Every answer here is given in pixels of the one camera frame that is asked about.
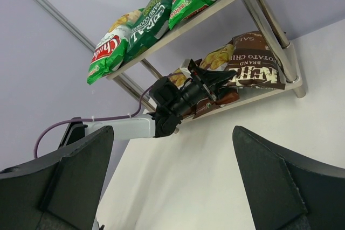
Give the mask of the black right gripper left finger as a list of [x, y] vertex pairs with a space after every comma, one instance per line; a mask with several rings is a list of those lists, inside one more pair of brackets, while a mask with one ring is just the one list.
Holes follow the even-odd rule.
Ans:
[[1, 171], [1, 229], [92, 229], [114, 131]]

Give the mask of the green Chuba cassava chips bag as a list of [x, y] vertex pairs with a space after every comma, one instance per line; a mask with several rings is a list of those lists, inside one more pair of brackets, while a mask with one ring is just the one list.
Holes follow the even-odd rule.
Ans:
[[133, 25], [141, 16], [142, 11], [143, 9], [138, 9], [122, 15], [97, 44], [88, 70], [87, 83], [89, 85], [115, 72], [121, 66]]

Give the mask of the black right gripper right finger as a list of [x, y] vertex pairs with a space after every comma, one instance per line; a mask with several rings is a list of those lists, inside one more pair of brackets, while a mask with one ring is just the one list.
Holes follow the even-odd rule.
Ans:
[[344, 229], [344, 169], [236, 126], [232, 141], [256, 229]]

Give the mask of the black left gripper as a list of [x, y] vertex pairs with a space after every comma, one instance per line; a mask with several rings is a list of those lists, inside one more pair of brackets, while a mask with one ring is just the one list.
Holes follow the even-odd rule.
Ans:
[[192, 78], [189, 84], [185, 84], [179, 91], [179, 106], [194, 106], [201, 99], [208, 98], [212, 101], [218, 100], [217, 92], [231, 80], [237, 72], [211, 71], [196, 67], [192, 70]]

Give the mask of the green REAL chips bag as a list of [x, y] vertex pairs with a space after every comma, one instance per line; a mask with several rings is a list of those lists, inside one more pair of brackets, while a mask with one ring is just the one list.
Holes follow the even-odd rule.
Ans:
[[135, 22], [123, 62], [140, 56], [169, 30], [173, 0], [150, 0]]

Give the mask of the brown Chuba barbeque bag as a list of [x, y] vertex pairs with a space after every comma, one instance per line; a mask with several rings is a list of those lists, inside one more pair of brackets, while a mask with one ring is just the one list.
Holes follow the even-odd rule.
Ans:
[[181, 88], [187, 80], [187, 77], [181, 72], [180, 69], [177, 69], [173, 73], [169, 74], [168, 78], [178, 88]]
[[[209, 53], [200, 64], [200, 68], [211, 71], [224, 71], [227, 63], [233, 54], [232, 42], [227, 43], [221, 48]], [[224, 107], [225, 105], [239, 100], [239, 94], [236, 89], [228, 88], [230, 91], [218, 101], [212, 101], [208, 98], [202, 99], [196, 104], [193, 119], [199, 118], [213, 110]]]

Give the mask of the brown Kettle sea salt bag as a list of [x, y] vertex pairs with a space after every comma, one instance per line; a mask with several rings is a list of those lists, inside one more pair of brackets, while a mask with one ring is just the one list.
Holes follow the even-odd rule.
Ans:
[[237, 74], [226, 85], [233, 88], [284, 90], [279, 66], [260, 31], [243, 33], [232, 38], [233, 54], [226, 70]]

